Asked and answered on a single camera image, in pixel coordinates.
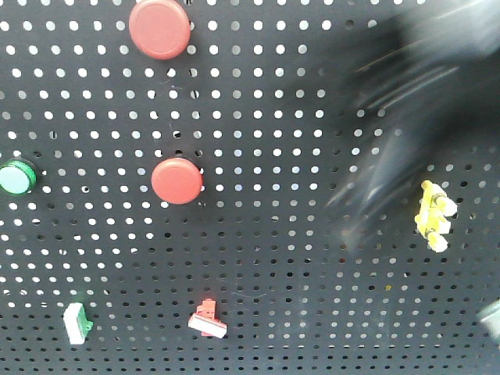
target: green indicator light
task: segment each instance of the green indicator light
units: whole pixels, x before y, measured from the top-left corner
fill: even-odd
[[[11,159],[0,166],[0,188],[11,195],[26,194],[36,183],[37,174],[28,162]]]

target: round red button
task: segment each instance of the round red button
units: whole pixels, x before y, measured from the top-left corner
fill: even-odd
[[[199,196],[203,178],[195,164],[186,159],[173,158],[156,166],[151,183],[161,199],[174,205],[183,205]]]
[[[188,15],[175,0],[142,0],[132,9],[128,28],[136,46],[153,59],[167,60],[188,46]]]

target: green connector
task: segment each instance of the green connector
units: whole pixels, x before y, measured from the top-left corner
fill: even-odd
[[[87,320],[84,306],[79,303],[70,303],[63,315],[66,332],[70,338],[71,345],[82,345],[88,332],[94,324]]]

